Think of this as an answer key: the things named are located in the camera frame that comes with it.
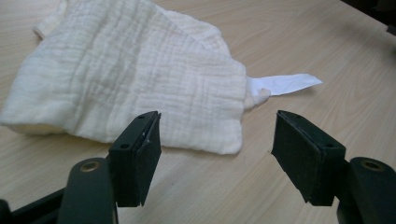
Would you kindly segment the white muslin cloth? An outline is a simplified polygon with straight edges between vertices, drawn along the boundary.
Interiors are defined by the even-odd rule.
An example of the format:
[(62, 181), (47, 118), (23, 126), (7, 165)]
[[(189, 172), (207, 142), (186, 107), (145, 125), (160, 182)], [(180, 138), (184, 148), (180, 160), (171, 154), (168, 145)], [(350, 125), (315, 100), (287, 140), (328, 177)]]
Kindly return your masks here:
[(151, 0), (61, 0), (35, 31), (40, 44), (0, 112), (0, 124), (18, 133), (112, 143), (155, 110), (164, 146), (234, 154), (246, 110), (318, 82), (249, 77), (217, 27)]

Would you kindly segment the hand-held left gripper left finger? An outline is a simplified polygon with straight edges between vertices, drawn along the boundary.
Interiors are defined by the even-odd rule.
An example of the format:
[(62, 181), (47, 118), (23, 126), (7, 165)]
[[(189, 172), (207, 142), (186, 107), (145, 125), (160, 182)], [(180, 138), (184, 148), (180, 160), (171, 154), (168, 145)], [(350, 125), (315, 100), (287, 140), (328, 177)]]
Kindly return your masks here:
[(161, 114), (137, 116), (109, 149), (107, 161), (118, 207), (144, 205), (162, 154)]

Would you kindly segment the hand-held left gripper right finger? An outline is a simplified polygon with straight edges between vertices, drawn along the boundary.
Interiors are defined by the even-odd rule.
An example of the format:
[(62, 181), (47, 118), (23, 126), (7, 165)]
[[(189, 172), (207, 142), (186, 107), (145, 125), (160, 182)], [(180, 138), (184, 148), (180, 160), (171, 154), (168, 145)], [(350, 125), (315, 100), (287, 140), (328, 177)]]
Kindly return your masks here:
[(272, 154), (306, 203), (332, 205), (332, 182), (345, 164), (341, 143), (303, 116), (278, 110)]

